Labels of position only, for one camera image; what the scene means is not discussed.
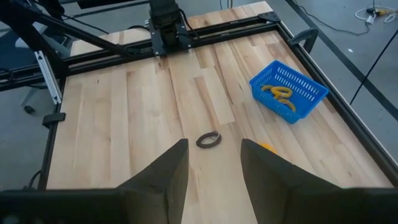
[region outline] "black cable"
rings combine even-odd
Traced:
[[[65,15],[65,14],[62,14],[62,16],[65,16],[66,18],[71,19],[71,20],[73,20],[73,21],[75,21],[75,22],[78,22],[78,23],[83,24],[83,25],[85,25],[85,26],[88,26],[88,27],[91,27],[91,28],[96,29],[96,30],[98,30],[98,31],[101,31],[101,32],[103,32],[104,34],[109,34],[109,32],[106,32],[105,30],[103,30],[103,29],[101,29],[101,28],[98,28],[98,27],[95,27],[95,26],[93,26],[93,25],[87,24],[87,23],[82,22],[82,21],[80,21],[80,20],[78,20],[78,19],[75,19],[75,18],[73,18],[73,17],[67,16],[67,15]]]
[[[56,11],[53,10],[53,9],[50,9],[50,8],[48,8],[48,7],[45,7],[43,4],[39,3],[38,1],[32,0],[32,2],[34,2],[34,3],[36,3],[36,4],[38,4],[38,5],[42,6],[42,7],[44,7],[45,10],[52,11],[52,12],[56,12]],[[88,27],[91,27],[91,28],[96,29],[96,30],[98,30],[98,31],[101,31],[101,32],[103,32],[103,33],[105,33],[105,34],[109,34],[109,32],[106,32],[106,31],[103,30],[103,29],[100,29],[100,28],[95,27],[95,26],[93,26],[93,25],[90,25],[90,24],[87,24],[87,23],[85,23],[85,22],[79,21],[78,19],[75,19],[75,18],[73,18],[73,17],[71,17],[71,16],[68,16],[68,15],[65,15],[65,14],[62,14],[62,16],[66,17],[66,18],[68,18],[68,19],[71,19],[71,20],[73,20],[73,21],[75,21],[75,22],[78,22],[78,23],[80,23],[80,24],[83,24],[83,25],[85,25],[85,26],[88,26]]]
[[[388,41],[388,43],[386,44],[386,46],[383,48],[383,50],[381,51],[381,53],[379,54],[379,56],[377,56],[376,61],[374,61],[374,63],[372,64],[371,69],[369,69],[368,73],[366,74],[365,78],[362,80],[361,84],[359,85],[358,89],[356,90],[353,98],[350,101],[350,105],[353,104],[353,101],[356,98],[356,95],[358,95],[361,87],[364,85],[364,83],[366,82],[366,80],[368,80],[368,76],[371,74],[371,72],[373,71],[374,67],[376,66],[376,64],[379,62],[381,56],[384,54],[384,52],[387,50],[388,46],[391,44],[392,40],[394,40],[394,38],[396,37],[396,35],[398,34],[398,30],[396,31],[396,33],[390,38],[390,40]]]
[[[343,33],[351,34],[351,35],[355,35],[355,36],[361,36],[361,35],[367,34],[367,33],[370,31],[369,25],[367,25],[366,23],[365,23],[366,31],[364,31],[364,32],[362,32],[362,33],[358,33],[358,34],[355,33],[355,32],[348,31],[348,30],[342,30],[342,29],[334,28],[334,27],[332,27],[331,25],[327,24],[326,22],[323,22],[323,21],[321,21],[320,19],[318,19],[318,17],[316,17],[316,16],[314,16],[314,15],[312,15],[312,14],[309,14],[309,13],[307,12],[307,10],[306,10],[303,6],[300,6],[299,4],[297,4],[297,2],[295,2],[295,1],[292,1],[292,2],[293,2],[297,7],[301,8],[301,9],[304,11],[304,13],[306,13],[306,15],[308,15],[308,16],[314,18],[314,19],[315,19],[316,21],[318,21],[319,23],[323,24],[324,26],[327,26],[327,27],[331,28],[331,29],[334,30],[334,31],[343,32]]]
[[[146,31],[149,31],[149,28],[148,28],[148,27],[144,27],[144,26],[142,26],[142,25],[133,25],[133,26],[127,28],[127,29],[144,29],[144,30],[146,30]]]
[[[189,27],[189,29],[191,29],[191,31],[195,34],[195,36],[198,38],[198,40],[200,40],[200,37],[199,37],[198,33],[194,29],[192,29],[192,26],[189,24],[188,19],[187,19],[187,15],[185,15],[185,12],[182,9],[180,9],[180,12],[181,12],[181,15],[182,15],[185,23]]]
[[[28,186],[24,186],[24,189],[34,189],[34,188],[33,188],[33,183],[35,182],[36,177],[37,177],[39,174],[41,174],[41,173],[42,173],[41,170],[37,171],[37,172],[32,176],[32,178],[30,179]]]

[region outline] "cable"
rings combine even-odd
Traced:
[[[334,28],[334,27],[332,27],[331,25],[327,24],[326,22],[321,21],[318,17],[316,17],[316,16],[314,16],[314,15],[312,15],[312,14],[309,14],[309,13],[307,12],[307,10],[306,10],[303,6],[300,6],[300,5],[297,4],[297,2],[295,2],[294,0],[293,0],[292,2],[293,2],[297,7],[301,8],[301,9],[304,11],[304,13],[306,13],[306,15],[308,15],[308,16],[314,18],[314,19],[315,19],[316,21],[318,21],[319,23],[323,24],[324,26],[329,27],[330,29],[332,29],[332,30],[334,30],[334,31],[343,32],[343,33],[351,34],[351,35],[355,35],[355,36],[361,36],[361,35],[367,34],[367,33],[370,31],[369,26],[368,26],[367,24],[365,24],[365,26],[366,26],[366,31],[361,32],[361,33],[355,33],[355,32],[351,32],[351,31],[348,31],[348,30],[343,30],[343,29]]]
[[[38,5],[42,6],[42,7],[44,7],[45,10],[47,10],[47,11],[52,11],[52,12],[58,13],[57,11],[55,11],[55,10],[53,10],[53,9],[51,9],[51,8],[45,7],[43,4],[39,3],[39,2],[36,1],[36,0],[32,0],[32,2],[34,2],[34,3],[36,3],[36,4],[38,4]],[[75,18],[73,18],[73,17],[71,17],[71,16],[68,16],[68,15],[65,15],[65,14],[62,14],[62,16],[66,17],[66,18],[68,18],[68,19],[71,19],[71,20],[73,20],[73,21],[75,21],[75,22],[78,22],[78,23],[80,23],[80,24],[83,24],[83,25],[85,25],[85,26],[88,26],[88,27],[91,27],[91,28],[96,29],[96,30],[98,30],[98,31],[101,31],[101,32],[103,32],[103,33],[105,33],[105,34],[109,34],[109,32],[106,32],[106,31],[103,30],[103,29],[100,29],[100,28],[95,27],[95,26],[93,26],[93,25],[90,25],[90,24],[87,24],[87,23],[85,23],[85,22],[79,21],[78,19],[75,19]]]
[[[144,26],[142,26],[142,25],[133,25],[133,26],[127,28],[127,29],[144,29],[144,30],[146,30],[146,31],[149,31],[149,28],[148,28],[148,27],[144,27]]]
[[[366,80],[368,80],[369,75],[371,74],[371,72],[373,71],[374,67],[376,66],[376,64],[378,63],[378,61],[380,60],[381,56],[384,54],[384,52],[387,50],[388,46],[391,44],[392,40],[395,39],[396,35],[398,34],[398,30],[396,31],[396,33],[390,38],[390,40],[388,41],[388,43],[386,44],[386,46],[383,48],[383,50],[381,51],[381,53],[379,54],[379,56],[377,56],[376,61],[374,61],[374,63],[372,64],[371,69],[369,69],[368,73],[366,74],[365,78],[362,80],[361,84],[359,85],[358,89],[356,90],[353,98],[351,99],[351,101],[349,102],[350,105],[353,104],[353,101],[356,98],[356,95],[358,95],[361,87],[364,85],[364,83],[366,82]]]
[[[197,39],[200,40],[200,37],[199,37],[198,33],[197,33],[194,29],[192,29],[192,26],[189,24],[188,19],[187,19],[187,15],[185,15],[185,12],[184,12],[182,9],[180,9],[180,12],[181,12],[181,15],[182,15],[182,17],[183,17],[185,23],[186,23],[187,26],[189,27],[189,29],[195,34],[195,36],[197,37]]]
[[[366,21],[368,18],[359,16],[359,13],[367,11],[367,10],[368,10],[368,7],[365,7],[363,9],[360,9],[360,10],[356,11],[355,12],[355,17],[357,19],[361,19],[363,21]],[[393,21],[396,18],[396,15],[397,15],[397,10],[396,9],[391,8],[391,7],[387,7],[387,6],[382,6],[380,4],[374,3],[374,1],[373,1],[373,11],[376,12],[374,14],[373,18],[376,18],[377,16],[382,16],[382,15],[387,15],[388,14],[386,19],[384,20],[385,23]]]
[[[28,186],[24,186],[23,189],[34,189],[34,188],[33,188],[33,183],[35,182],[36,177],[37,177],[39,174],[41,174],[41,173],[42,173],[41,170],[37,171],[37,172],[33,175],[33,177],[30,179]]]
[[[83,24],[83,25],[85,25],[85,26],[88,26],[88,27],[91,27],[91,28],[96,29],[96,30],[98,30],[98,31],[101,31],[101,32],[103,32],[104,34],[109,34],[109,32],[106,32],[105,30],[103,30],[103,29],[101,29],[101,28],[98,28],[98,27],[95,27],[95,26],[93,26],[93,25],[87,24],[87,23],[82,22],[82,21],[80,21],[80,20],[78,20],[78,19],[75,19],[75,18],[73,18],[73,17],[67,16],[67,15],[65,15],[65,14],[63,14],[62,16],[66,17],[66,18],[68,18],[68,19],[71,19],[71,20],[73,20],[73,21],[75,21],[75,22],[78,22],[78,23],[80,23],[80,24]]]

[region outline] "butcher block tabletop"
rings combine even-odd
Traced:
[[[255,16],[258,2],[189,18],[193,28]],[[146,30],[103,36],[126,44]],[[73,55],[97,50],[83,41]],[[252,97],[249,80],[273,60],[308,74],[276,31],[68,77],[48,189],[116,187],[179,139],[189,140],[189,181],[182,223],[256,223],[242,175],[242,138],[340,187],[391,187],[327,99],[289,124]],[[196,140],[218,131],[222,141]]]

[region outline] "black aluminum frame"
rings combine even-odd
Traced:
[[[370,132],[370,130],[360,120],[360,118],[358,118],[350,105],[339,94],[338,90],[329,81],[329,79],[327,79],[327,77],[323,74],[323,72],[305,50],[310,50],[314,45],[314,35],[309,35],[306,38],[307,42],[304,44],[304,49],[300,44],[298,44],[297,41],[295,41],[294,36],[287,30],[286,26],[281,21],[266,19],[267,16],[264,15],[265,14],[260,14],[258,16],[248,17],[246,19],[239,19],[236,21],[225,22],[222,24],[195,29],[195,32],[201,37],[200,39],[194,39],[196,35],[192,31],[190,31],[188,32],[188,34],[193,39],[192,48],[202,47],[205,45],[215,44],[218,42],[224,42],[227,40],[237,39],[241,37],[247,37],[263,32],[277,31],[284,40],[284,42],[287,44],[289,49],[304,66],[309,75],[316,82],[324,85],[329,89],[329,94],[327,98],[329,99],[331,104],[335,107],[337,112],[344,119],[346,124],[356,135],[356,137],[359,139],[359,141],[368,151],[371,157],[375,160],[383,173],[385,173],[391,183],[394,186],[398,186],[398,166],[393,158],[390,157],[390,155],[388,154],[388,152],[386,152],[380,142],[375,138],[375,136]],[[65,86],[66,77],[154,57],[155,55],[151,47],[151,40],[147,39],[121,46],[122,49],[126,49],[127,51],[129,51],[129,49],[138,49],[139,51],[141,51],[141,54],[133,54],[131,57],[116,55],[114,51],[110,50],[97,50],[95,52],[81,54],[63,60],[63,62],[68,65],[69,72],[66,75],[57,77],[60,79],[60,88],[62,93]],[[31,75],[39,71],[40,70],[38,65],[32,65],[12,70],[11,72],[13,74],[14,81],[5,84],[0,83],[0,91],[43,82],[43,78],[41,75]],[[9,76],[10,73],[0,73],[0,80],[8,79]],[[60,108],[61,105],[57,105],[54,109],[54,113],[60,112]],[[42,164],[42,174],[39,180],[39,189],[42,190],[45,189],[47,185],[56,133],[57,124],[54,124],[50,127],[49,130],[49,138],[47,141],[44,161]]]
[[[322,30],[317,26],[316,22],[313,19],[309,18],[306,13],[302,11],[301,8],[298,7],[297,3],[293,0],[285,0],[287,4],[300,16],[300,18],[309,26],[314,29],[317,29],[319,32],[319,38],[322,40],[323,43],[333,52],[334,55],[338,58],[338,60],[349,70],[349,72],[360,82],[363,83],[363,87],[367,89],[370,94],[376,99],[381,106],[388,111],[388,113],[398,121],[398,108],[391,103],[391,101],[378,89],[376,86],[366,78],[366,74],[370,74],[372,69],[377,64],[377,60],[373,63],[373,66],[368,70],[367,73],[363,73],[360,69],[343,53],[339,47],[329,39],[329,37],[322,32]]]

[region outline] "blue plastic basket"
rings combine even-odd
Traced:
[[[305,118],[329,92],[324,86],[277,60],[273,61],[250,80],[250,85],[253,97],[256,100],[291,124],[300,118]],[[296,107],[296,112],[294,113],[287,105],[275,100],[270,91],[262,91],[261,87],[263,85],[290,88],[293,94],[289,101]]]

